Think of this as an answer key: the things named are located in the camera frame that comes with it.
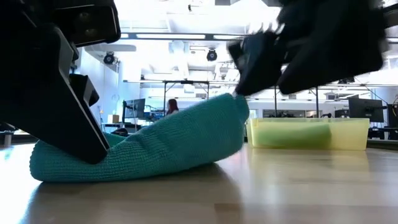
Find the person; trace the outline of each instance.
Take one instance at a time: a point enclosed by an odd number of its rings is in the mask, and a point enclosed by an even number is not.
[[[178,105],[177,105],[177,100],[175,100],[175,99],[169,99],[169,102],[167,103],[167,107],[169,108],[169,110],[167,111],[166,116],[170,115],[170,114],[178,113],[180,111],[178,108]]]

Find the translucent plastic container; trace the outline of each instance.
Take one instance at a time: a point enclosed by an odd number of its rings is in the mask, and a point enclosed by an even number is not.
[[[369,119],[256,118],[246,129],[252,147],[363,151]]]

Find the teal towel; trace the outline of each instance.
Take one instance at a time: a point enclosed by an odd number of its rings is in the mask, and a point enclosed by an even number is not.
[[[30,157],[30,173],[46,182],[107,182],[179,172],[240,150],[248,116],[242,96],[217,96],[127,138],[105,134],[111,148],[97,165],[39,141]]]

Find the ceiling light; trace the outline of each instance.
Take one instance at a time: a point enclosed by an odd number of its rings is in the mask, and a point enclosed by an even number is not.
[[[390,44],[398,44],[398,38],[397,38],[397,37],[390,37],[390,38],[387,38],[387,41],[388,41]]]
[[[209,52],[207,53],[207,61],[209,62],[214,62],[217,60],[217,52],[215,49],[210,49]]]
[[[189,46],[190,50],[207,50],[208,47],[205,46]]]
[[[162,80],[123,80],[128,83],[163,83]]]
[[[137,34],[140,39],[204,39],[204,34]]]
[[[244,36],[242,35],[214,35],[213,38],[214,39],[218,39],[218,40],[232,40],[232,39],[243,39]]]

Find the desk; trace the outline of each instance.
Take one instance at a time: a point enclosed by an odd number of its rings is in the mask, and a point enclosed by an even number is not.
[[[179,174],[50,184],[30,176],[33,146],[0,151],[0,223],[385,224],[398,219],[394,151],[245,145],[230,158]]]
[[[369,128],[368,138],[385,139],[384,133],[388,133],[388,140],[398,140],[398,128]]]

